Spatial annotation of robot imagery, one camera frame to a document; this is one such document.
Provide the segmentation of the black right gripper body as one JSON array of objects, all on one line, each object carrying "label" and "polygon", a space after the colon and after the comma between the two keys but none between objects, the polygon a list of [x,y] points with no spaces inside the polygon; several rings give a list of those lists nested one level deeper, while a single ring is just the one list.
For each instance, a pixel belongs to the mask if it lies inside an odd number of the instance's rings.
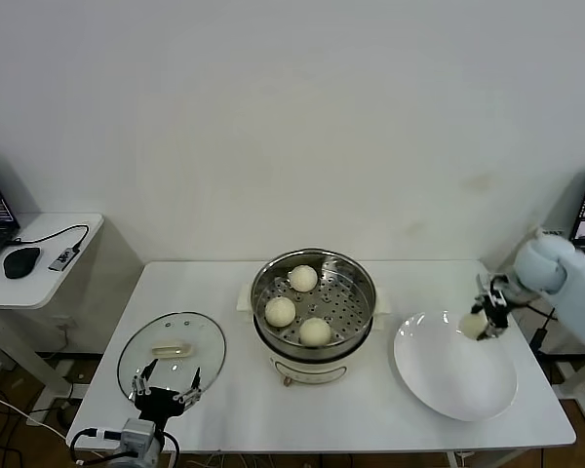
[{"label": "black right gripper body", "polygon": [[489,292],[485,301],[486,332],[505,332],[508,328],[508,303],[501,292]]}]

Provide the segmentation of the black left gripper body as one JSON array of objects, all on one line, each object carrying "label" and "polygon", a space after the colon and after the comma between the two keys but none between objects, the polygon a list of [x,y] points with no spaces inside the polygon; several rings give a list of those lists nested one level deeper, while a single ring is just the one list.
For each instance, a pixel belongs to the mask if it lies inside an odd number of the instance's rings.
[{"label": "black left gripper body", "polygon": [[158,387],[151,387],[147,391],[136,390],[134,404],[139,411],[138,418],[155,425],[166,425],[170,418],[184,413],[184,403],[179,397],[177,391]]}]

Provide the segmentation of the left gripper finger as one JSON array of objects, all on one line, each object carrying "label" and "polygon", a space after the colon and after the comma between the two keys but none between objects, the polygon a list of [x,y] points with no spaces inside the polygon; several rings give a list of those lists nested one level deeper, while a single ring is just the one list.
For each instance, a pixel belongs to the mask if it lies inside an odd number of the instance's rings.
[{"label": "left gripper finger", "polygon": [[201,395],[201,368],[198,367],[195,371],[189,389],[183,393],[178,393],[177,395],[173,396],[173,399],[179,404],[195,405],[201,399]]},{"label": "left gripper finger", "polygon": [[151,393],[149,378],[158,364],[158,359],[152,360],[142,370],[139,370],[132,379],[132,389],[134,395],[149,395]]}]

